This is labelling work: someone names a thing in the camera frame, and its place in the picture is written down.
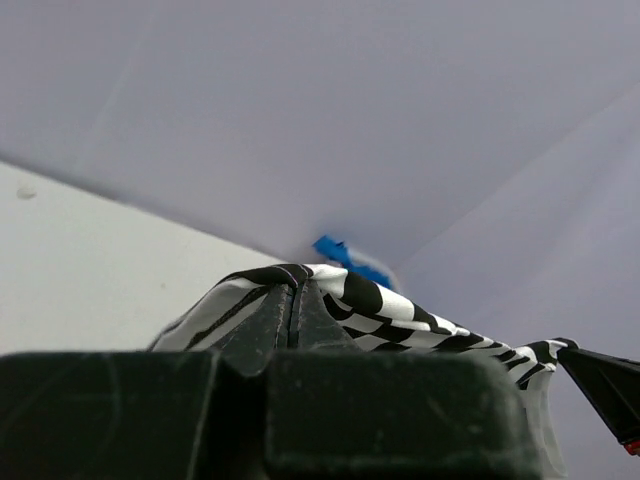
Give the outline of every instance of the red object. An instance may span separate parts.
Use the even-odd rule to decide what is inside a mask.
[[[629,455],[636,455],[640,457],[640,440],[627,443],[624,448],[629,452]]]

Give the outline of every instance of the blue object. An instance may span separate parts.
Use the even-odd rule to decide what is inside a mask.
[[[358,273],[363,277],[382,285],[389,290],[393,290],[389,277],[378,270],[367,265],[356,265],[351,259],[349,249],[344,242],[336,242],[331,237],[324,235],[313,244],[316,252],[327,257],[329,260],[338,262],[350,272]]]

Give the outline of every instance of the black and white cloth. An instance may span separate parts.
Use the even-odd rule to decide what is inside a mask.
[[[552,430],[547,401],[557,352],[577,346],[554,338],[510,347],[428,313],[411,300],[343,268],[283,264],[233,273],[166,327],[151,350],[203,350],[254,313],[271,286],[293,289],[317,283],[328,313],[364,351],[452,352],[493,357],[522,392],[547,479],[566,470]]]

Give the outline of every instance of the zebra print cloth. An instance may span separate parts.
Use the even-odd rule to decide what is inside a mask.
[[[254,313],[270,286],[287,284],[296,289],[306,281],[317,283],[328,313],[364,351],[452,352],[502,362],[522,391],[546,478],[566,476],[551,428],[547,389],[557,367],[558,350],[577,347],[574,341],[554,338],[512,348],[428,313],[343,268],[283,264],[233,273],[165,328],[150,349],[207,349]]]

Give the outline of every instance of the white backdrop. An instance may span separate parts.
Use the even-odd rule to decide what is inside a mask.
[[[443,317],[637,358],[639,45],[640,0],[7,0],[0,156],[278,258],[334,234]],[[637,476],[556,380],[573,478]]]

